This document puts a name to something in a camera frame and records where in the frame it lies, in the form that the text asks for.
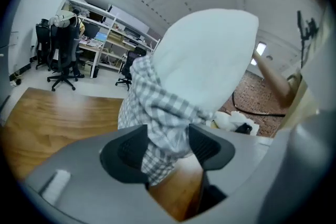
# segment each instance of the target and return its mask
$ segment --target chair backrest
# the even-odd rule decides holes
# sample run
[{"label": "chair backrest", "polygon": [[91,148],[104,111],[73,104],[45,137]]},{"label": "chair backrest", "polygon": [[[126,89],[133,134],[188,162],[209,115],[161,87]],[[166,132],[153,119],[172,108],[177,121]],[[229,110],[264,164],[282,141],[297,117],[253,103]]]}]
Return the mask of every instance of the chair backrest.
[{"label": "chair backrest", "polygon": [[140,47],[136,47],[136,48],[134,49],[134,52],[135,52],[136,54],[141,55],[141,56],[145,56],[145,55],[147,54],[147,51],[144,50],[144,49],[142,49],[142,48],[140,48]]},{"label": "chair backrest", "polygon": [[36,25],[37,49],[41,44],[41,51],[47,52],[50,49],[50,29],[49,26],[38,24]]},{"label": "chair backrest", "polygon": [[124,67],[121,70],[121,73],[125,76],[125,77],[129,77],[130,78],[130,67],[133,64],[133,61],[138,58],[138,57],[142,57],[143,55],[140,55],[138,53],[136,53],[135,51],[131,51],[129,50],[127,52],[127,60],[126,63],[124,65]]},{"label": "chair backrest", "polygon": [[[55,25],[51,26],[51,52],[48,57],[48,64],[53,70],[64,68],[71,64],[74,44],[76,44],[76,47],[79,42],[79,40],[74,41],[78,37],[78,29],[78,26],[73,24],[65,28],[60,28]],[[59,53],[57,68],[52,64],[56,49],[58,49]]]}]

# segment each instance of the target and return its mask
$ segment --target wooden desk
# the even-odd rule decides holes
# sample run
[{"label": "wooden desk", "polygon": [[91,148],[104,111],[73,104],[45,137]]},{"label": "wooden desk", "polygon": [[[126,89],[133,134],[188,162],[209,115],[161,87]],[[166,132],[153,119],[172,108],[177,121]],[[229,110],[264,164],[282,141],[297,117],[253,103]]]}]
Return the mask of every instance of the wooden desk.
[{"label": "wooden desk", "polygon": [[[24,179],[51,154],[79,139],[118,129],[122,99],[28,88],[13,108],[1,136],[17,179]],[[195,215],[202,168],[195,156],[181,159],[155,187],[152,197],[176,220]]]}]

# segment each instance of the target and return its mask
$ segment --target wall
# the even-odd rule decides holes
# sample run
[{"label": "wall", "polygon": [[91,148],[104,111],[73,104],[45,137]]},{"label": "wall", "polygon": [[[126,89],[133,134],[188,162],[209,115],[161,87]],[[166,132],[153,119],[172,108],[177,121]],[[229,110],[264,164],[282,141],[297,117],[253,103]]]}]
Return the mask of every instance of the wall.
[{"label": "wall", "polygon": [[[286,114],[286,109],[281,109],[265,81],[259,76],[246,71],[235,90],[236,105],[246,111],[261,113]],[[230,99],[222,106],[220,111],[237,111]],[[283,118],[269,116],[252,116],[245,114],[260,125],[258,135],[270,137],[277,129]]]},{"label": "wall", "polygon": [[29,63],[30,57],[35,55],[37,42],[35,25],[42,18],[49,19],[61,8],[64,0],[21,0],[16,11],[12,31],[18,31],[18,43],[9,48],[9,73],[19,70]]}]

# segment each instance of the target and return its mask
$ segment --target white plastic part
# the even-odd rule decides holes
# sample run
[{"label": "white plastic part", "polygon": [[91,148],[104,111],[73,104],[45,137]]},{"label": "white plastic part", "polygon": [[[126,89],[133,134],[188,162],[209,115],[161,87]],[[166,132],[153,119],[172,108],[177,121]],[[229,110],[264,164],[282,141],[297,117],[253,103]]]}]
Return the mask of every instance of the white plastic part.
[{"label": "white plastic part", "polygon": [[251,62],[258,26],[258,17],[233,9],[208,9],[178,20],[153,55],[163,88],[217,111]]},{"label": "white plastic part", "polygon": [[71,174],[65,170],[57,170],[56,175],[43,191],[41,196],[51,205],[55,205],[62,191],[67,186],[71,178]]}]

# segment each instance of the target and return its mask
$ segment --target black stand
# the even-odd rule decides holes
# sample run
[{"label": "black stand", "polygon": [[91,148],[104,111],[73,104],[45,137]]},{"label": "black stand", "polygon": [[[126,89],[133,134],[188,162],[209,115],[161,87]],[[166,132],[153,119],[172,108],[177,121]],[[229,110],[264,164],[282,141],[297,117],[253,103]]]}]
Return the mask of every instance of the black stand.
[{"label": "black stand", "polygon": [[50,82],[51,79],[57,79],[54,85],[52,85],[51,87],[51,90],[53,92],[55,91],[55,86],[61,81],[64,81],[66,84],[70,85],[72,87],[72,90],[75,91],[76,88],[74,87],[74,85],[72,85],[72,83],[68,79],[75,79],[75,81],[78,81],[78,78],[76,76],[65,75],[63,71],[59,76],[48,77],[47,81]]},{"label": "black stand", "polygon": [[313,38],[317,34],[319,28],[316,26],[315,20],[313,18],[311,19],[310,22],[306,21],[308,24],[308,27],[305,27],[303,25],[303,19],[302,19],[300,10],[297,11],[297,17],[298,17],[298,28],[300,31],[300,39],[301,39],[301,68],[302,68],[304,65],[304,56],[305,56],[304,43],[305,41],[309,40],[309,38]]}]

